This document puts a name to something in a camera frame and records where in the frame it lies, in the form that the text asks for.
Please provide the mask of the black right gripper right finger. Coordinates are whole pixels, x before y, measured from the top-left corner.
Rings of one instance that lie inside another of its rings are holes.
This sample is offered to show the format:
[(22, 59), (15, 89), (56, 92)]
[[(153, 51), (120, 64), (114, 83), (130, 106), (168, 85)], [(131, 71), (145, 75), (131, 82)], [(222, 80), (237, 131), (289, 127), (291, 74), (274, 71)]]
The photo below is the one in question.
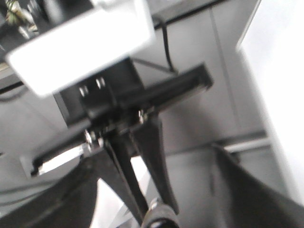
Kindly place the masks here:
[(164, 153), (162, 121), (157, 114), (133, 129), (133, 141), (162, 201), (178, 214), (179, 205), (170, 183)]

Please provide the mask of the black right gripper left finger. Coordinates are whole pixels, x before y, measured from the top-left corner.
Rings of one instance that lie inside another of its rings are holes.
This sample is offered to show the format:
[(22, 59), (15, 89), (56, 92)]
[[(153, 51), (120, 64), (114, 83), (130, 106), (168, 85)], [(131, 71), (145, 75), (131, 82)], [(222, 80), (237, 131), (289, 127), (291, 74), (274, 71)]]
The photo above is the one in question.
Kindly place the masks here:
[(104, 150), (101, 154), (99, 177), (116, 193), (138, 225), (141, 225), (148, 211), (148, 204), (131, 165), (125, 140), (118, 137), (105, 139)]

